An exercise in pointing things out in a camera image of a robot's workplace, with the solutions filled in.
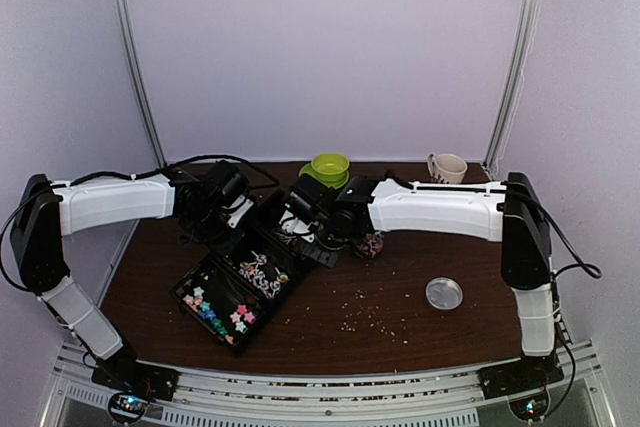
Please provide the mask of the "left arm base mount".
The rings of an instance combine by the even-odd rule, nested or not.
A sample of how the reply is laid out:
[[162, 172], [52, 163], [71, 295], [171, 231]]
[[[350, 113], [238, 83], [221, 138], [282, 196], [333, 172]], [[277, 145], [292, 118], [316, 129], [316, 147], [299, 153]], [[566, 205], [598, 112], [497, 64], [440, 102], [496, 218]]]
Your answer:
[[140, 362], [128, 342], [106, 359], [91, 349], [87, 349], [86, 356], [95, 363], [92, 382], [114, 390], [106, 409], [117, 425], [131, 426], [145, 416], [154, 402], [171, 401], [174, 397], [179, 372]]

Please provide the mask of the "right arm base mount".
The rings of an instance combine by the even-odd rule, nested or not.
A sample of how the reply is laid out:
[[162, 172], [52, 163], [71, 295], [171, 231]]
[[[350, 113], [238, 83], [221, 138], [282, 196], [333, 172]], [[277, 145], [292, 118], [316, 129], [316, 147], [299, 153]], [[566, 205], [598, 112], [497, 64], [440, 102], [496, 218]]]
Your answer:
[[511, 414], [532, 424], [551, 410], [549, 387], [565, 378], [556, 356], [525, 357], [478, 372], [485, 400], [504, 398]]

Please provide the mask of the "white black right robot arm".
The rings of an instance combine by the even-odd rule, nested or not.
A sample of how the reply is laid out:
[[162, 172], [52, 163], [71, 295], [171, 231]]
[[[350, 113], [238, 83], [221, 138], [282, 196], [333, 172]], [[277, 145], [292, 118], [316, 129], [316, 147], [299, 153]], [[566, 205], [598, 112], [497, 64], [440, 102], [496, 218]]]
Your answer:
[[354, 177], [341, 189], [301, 175], [285, 196], [280, 228], [324, 252], [357, 245], [377, 232], [424, 231], [497, 242], [501, 277], [515, 295], [525, 355], [513, 366], [519, 387], [551, 371], [555, 308], [550, 222], [526, 175], [503, 182], [409, 182], [392, 174]]

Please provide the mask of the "clear plastic jar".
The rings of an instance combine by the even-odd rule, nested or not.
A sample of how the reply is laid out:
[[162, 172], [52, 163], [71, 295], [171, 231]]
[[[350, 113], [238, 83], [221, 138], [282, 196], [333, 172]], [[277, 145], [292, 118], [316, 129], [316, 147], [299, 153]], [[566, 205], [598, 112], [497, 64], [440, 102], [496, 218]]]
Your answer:
[[362, 259], [373, 259], [384, 249], [384, 233], [375, 231], [367, 233], [352, 247], [352, 252]]

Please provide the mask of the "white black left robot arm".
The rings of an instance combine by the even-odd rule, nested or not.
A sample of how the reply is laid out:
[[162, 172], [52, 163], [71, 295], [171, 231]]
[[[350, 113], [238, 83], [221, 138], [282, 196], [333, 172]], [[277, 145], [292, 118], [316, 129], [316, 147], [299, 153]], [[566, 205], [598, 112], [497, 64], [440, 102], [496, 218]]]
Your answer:
[[18, 267], [15, 288], [34, 294], [57, 314], [123, 391], [137, 389], [144, 371], [125, 340], [71, 274], [63, 240], [77, 232], [144, 219], [175, 218], [194, 240], [220, 241], [254, 206], [249, 181], [221, 160], [196, 176], [177, 166], [143, 174], [96, 172], [74, 181], [32, 176], [3, 229]]

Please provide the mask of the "black three-compartment candy tray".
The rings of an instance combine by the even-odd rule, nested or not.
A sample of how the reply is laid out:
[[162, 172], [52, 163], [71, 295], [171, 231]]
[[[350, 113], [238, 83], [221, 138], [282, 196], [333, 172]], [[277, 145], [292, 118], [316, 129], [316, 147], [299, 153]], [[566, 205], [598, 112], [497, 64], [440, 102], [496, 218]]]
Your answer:
[[181, 310], [235, 355], [250, 345], [314, 267], [285, 234], [284, 193], [271, 194], [171, 290]]

